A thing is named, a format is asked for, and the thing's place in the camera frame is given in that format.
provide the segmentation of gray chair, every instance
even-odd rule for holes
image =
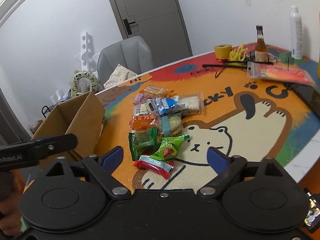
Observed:
[[[101,51],[98,74],[102,83],[109,79],[118,64],[137,74],[154,69],[151,51],[140,36],[119,41]]]

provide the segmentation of cardboard box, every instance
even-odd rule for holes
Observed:
[[[32,139],[73,133],[78,138],[78,145],[72,151],[41,160],[39,168],[43,169],[58,156],[65,156],[68,162],[74,162],[95,154],[103,128],[104,113],[104,107],[94,92],[87,92],[58,104]]]

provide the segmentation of yellow object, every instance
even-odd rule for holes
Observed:
[[[74,76],[72,77],[71,81],[71,97],[74,98],[79,95],[83,95],[84,93],[80,93],[78,91],[79,88],[79,80],[81,78],[88,78],[91,82],[90,85],[90,90],[89,91],[94,91],[95,93],[98,90],[98,80],[94,74],[88,71],[75,71]]]
[[[217,59],[228,58],[230,51],[232,51],[232,46],[230,44],[214,46],[214,52]]]
[[[241,44],[237,50],[230,51],[230,61],[244,61],[248,48],[244,48],[244,44]]]

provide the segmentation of tape roll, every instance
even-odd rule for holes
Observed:
[[[214,46],[214,52],[217,59],[229,58],[232,46],[230,44]]]

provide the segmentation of white spray bottle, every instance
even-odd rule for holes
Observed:
[[[291,29],[291,57],[296,60],[303,58],[302,46],[302,20],[299,14],[298,7],[291,6],[290,15],[290,29]]]

